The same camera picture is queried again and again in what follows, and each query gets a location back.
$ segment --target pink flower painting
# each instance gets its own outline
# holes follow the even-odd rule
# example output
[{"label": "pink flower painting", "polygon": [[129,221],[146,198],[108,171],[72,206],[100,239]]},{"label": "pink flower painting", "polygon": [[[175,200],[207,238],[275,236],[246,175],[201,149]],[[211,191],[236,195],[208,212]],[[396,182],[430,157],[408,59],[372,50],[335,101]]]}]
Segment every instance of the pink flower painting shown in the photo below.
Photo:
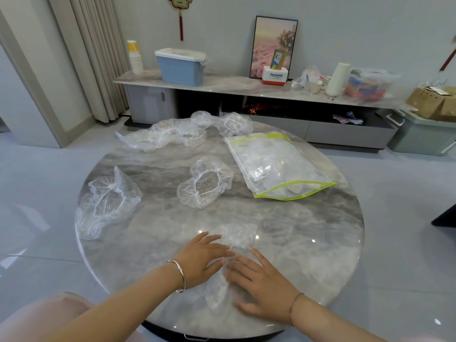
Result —
[{"label": "pink flower painting", "polygon": [[287,52],[284,67],[290,69],[297,20],[257,17],[250,78],[261,78],[265,66],[271,66],[276,49]]}]

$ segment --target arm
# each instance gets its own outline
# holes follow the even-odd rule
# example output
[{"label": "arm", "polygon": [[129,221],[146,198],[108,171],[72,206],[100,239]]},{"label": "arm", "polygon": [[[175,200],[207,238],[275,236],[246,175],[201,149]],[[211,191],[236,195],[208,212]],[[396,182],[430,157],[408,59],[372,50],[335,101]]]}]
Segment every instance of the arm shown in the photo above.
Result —
[{"label": "arm", "polygon": [[[226,279],[248,291],[257,304],[237,301],[241,311],[260,318],[290,325],[289,309],[299,294],[296,289],[256,249],[250,252],[261,265],[236,255],[237,262],[228,265]],[[305,295],[300,295],[291,311],[293,326],[315,342],[386,342],[355,324],[341,318]]]},{"label": "arm", "polygon": [[[229,246],[211,243],[220,238],[221,235],[201,233],[174,258],[182,268],[187,288],[206,282],[225,263],[220,259],[208,266],[211,260],[234,255]],[[164,299],[182,286],[183,278],[176,264],[167,263],[77,317],[48,341],[126,341]]]}]

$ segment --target storage bin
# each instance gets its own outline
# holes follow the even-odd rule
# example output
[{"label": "storage bin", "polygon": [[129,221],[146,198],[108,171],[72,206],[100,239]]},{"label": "storage bin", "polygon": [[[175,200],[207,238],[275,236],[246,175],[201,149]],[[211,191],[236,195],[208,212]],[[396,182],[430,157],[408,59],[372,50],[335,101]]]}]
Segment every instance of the storage bin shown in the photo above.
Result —
[{"label": "storage bin", "polygon": [[203,82],[206,54],[199,51],[165,48],[155,52],[163,81],[188,86]]},{"label": "storage bin", "polygon": [[427,120],[406,110],[377,113],[398,128],[388,143],[393,151],[445,156],[456,145],[456,123]]},{"label": "storage bin", "polygon": [[353,68],[345,94],[354,98],[382,99],[391,83],[399,76],[385,70]]}]

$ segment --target plastic bag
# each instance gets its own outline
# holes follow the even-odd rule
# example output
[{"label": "plastic bag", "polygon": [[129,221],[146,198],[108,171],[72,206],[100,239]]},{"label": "plastic bag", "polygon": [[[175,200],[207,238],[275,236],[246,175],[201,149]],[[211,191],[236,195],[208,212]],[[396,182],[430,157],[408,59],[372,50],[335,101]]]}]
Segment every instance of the plastic bag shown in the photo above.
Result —
[{"label": "plastic bag", "polygon": [[323,81],[325,77],[318,71],[318,67],[312,65],[302,70],[301,76],[291,81],[292,89],[301,89],[307,87],[306,90],[311,92],[311,85],[316,86],[318,81]]},{"label": "plastic bag", "polygon": [[215,126],[222,137],[245,135],[254,131],[252,120],[247,115],[240,115],[236,112],[218,117],[199,110],[191,115],[190,121],[205,129]]},{"label": "plastic bag", "polygon": [[184,205],[208,206],[231,188],[234,172],[216,157],[202,157],[190,168],[192,178],[181,182],[177,196]]},{"label": "plastic bag", "polygon": [[305,198],[336,185],[279,132],[225,138],[255,198]]},{"label": "plastic bag", "polygon": [[218,118],[218,116],[213,116],[204,110],[198,110],[191,115],[190,121],[192,121],[195,125],[206,129],[212,126]]},{"label": "plastic bag", "polygon": [[94,240],[108,224],[128,219],[141,201],[142,192],[117,166],[114,176],[101,176],[89,182],[76,211],[76,230],[81,239]]},{"label": "plastic bag", "polygon": [[116,135],[129,147],[146,152],[160,149],[169,143],[195,147],[206,140],[206,131],[189,119],[163,120],[149,129],[142,129],[126,136],[116,132]]}]

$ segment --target beige curtain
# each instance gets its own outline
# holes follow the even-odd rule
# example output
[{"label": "beige curtain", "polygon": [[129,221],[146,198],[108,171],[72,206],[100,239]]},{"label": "beige curtain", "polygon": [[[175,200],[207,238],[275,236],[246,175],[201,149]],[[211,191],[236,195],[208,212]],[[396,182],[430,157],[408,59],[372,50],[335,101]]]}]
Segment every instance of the beige curtain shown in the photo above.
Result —
[{"label": "beige curtain", "polygon": [[95,119],[115,120],[128,109],[128,71],[111,0],[49,0]]}]

